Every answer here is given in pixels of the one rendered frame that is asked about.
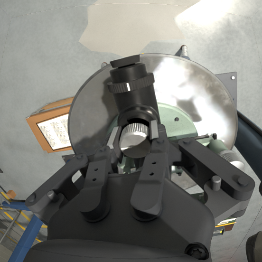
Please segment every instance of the gray metal plate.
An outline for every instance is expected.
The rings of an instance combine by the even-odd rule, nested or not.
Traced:
[[[217,133],[232,149],[237,135],[237,111],[224,84],[196,62],[167,54],[141,54],[147,72],[154,74],[157,102],[184,111],[198,135]],[[77,92],[68,117],[68,135],[76,154],[94,154],[118,114],[108,91],[111,65],[94,73]]]

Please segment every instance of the white label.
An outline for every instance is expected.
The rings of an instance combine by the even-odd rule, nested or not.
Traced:
[[[38,123],[52,150],[70,147],[67,130],[68,114]]]

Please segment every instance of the round metal plate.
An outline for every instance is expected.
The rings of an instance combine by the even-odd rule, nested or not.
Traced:
[[[178,107],[193,121],[198,135],[217,133],[232,149],[237,135],[237,111],[223,83],[203,66],[166,54],[141,54],[154,74],[157,102]],[[79,89],[68,116],[68,135],[75,154],[94,154],[118,114],[108,91],[111,65],[93,74]]]

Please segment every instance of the silver knob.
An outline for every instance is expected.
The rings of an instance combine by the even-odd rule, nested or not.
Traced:
[[[126,126],[121,134],[119,146],[130,158],[143,158],[150,152],[149,128],[141,123]]]
[[[232,150],[223,150],[220,153],[218,153],[218,155],[224,158],[232,165],[234,165],[236,168],[240,169],[242,172],[245,171],[245,164],[241,161],[239,156]]]

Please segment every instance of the green cylinder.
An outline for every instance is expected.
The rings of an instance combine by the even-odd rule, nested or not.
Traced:
[[[223,141],[219,139],[211,141],[207,147],[216,154],[220,153],[221,151],[228,150]]]

